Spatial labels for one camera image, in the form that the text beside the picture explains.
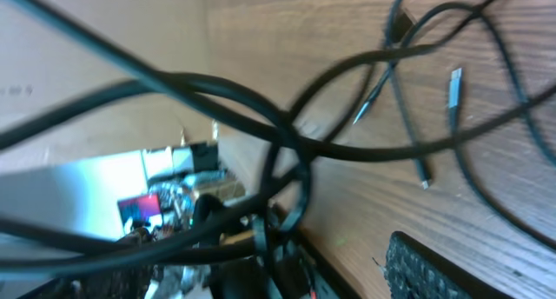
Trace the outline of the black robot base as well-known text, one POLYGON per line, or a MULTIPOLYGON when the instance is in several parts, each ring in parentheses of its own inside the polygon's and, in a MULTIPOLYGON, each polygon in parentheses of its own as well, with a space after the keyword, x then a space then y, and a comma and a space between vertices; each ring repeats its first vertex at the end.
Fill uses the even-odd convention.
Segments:
MULTIPOLYGON (((275 249, 275 268, 288 298, 357 298, 346 279, 300 232, 275 249)), ((280 298, 272 276, 252 254, 211 267, 208 286, 214 298, 280 298)))

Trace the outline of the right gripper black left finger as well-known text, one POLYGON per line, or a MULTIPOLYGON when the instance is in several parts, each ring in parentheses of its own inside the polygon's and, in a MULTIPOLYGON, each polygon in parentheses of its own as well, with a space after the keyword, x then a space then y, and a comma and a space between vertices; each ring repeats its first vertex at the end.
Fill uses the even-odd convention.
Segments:
POLYGON ((25 299, 144 298, 154 273, 152 265, 78 277, 62 277, 25 294, 25 299))

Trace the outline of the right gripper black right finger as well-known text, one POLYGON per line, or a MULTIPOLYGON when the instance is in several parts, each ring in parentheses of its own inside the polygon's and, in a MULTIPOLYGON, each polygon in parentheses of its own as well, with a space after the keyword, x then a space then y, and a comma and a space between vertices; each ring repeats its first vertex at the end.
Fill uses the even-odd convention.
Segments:
POLYGON ((510 297, 401 231, 390 236, 384 277, 392 298, 510 297))

